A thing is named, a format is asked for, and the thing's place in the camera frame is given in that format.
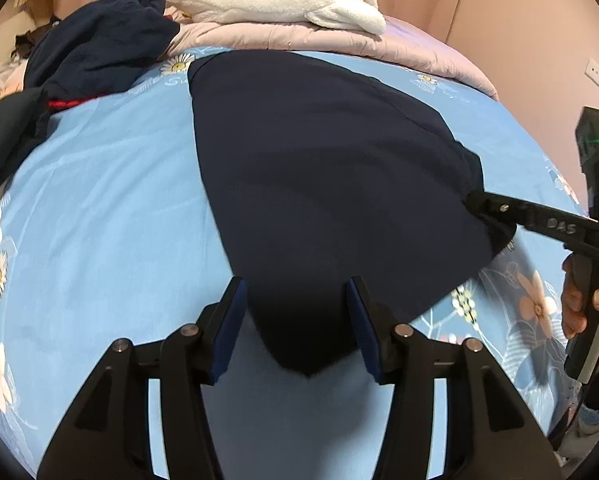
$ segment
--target metal screw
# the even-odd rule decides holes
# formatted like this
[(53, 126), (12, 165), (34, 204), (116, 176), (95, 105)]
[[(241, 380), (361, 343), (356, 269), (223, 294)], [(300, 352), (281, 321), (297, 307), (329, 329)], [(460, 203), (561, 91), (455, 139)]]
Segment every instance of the metal screw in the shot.
[(113, 342), (112, 349), (116, 352), (123, 352), (126, 351), (129, 346), (130, 341), (125, 337), (122, 337), (121, 339), (117, 339), (115, 342)]
[(472, 352), (479, 352), (484, 348), (484, 345), (479, 339), (471, 337), (466, 339), (466, 348), (468, 348)]
[(395, 326), (395, 333), (400, 337), (410, 337), (413, 335), (413, 333), (415, 333), (415, 330), (413, 330), (412, 326), (407, 325), (406, 323), (400, 323), (399, 325)]
[(199, 327), (195, 323), (188, 323), (180, 328), (180, 333), (184, 337), (193, 337), (194, 335), (198, 335)]

